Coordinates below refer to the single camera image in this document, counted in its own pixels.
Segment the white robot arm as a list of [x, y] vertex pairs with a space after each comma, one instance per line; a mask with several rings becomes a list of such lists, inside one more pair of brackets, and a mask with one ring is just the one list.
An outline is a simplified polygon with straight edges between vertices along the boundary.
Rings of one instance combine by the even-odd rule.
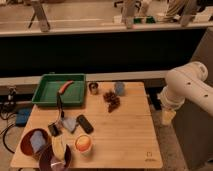
[[207, 67], [193, 61], [169, 70], [165, 76], [166, 86], [158, 98], [162, 106], [163, 125], [170, 125], [185, 100], [188, 99], [213, 116], [213, 87], [207, 85]]

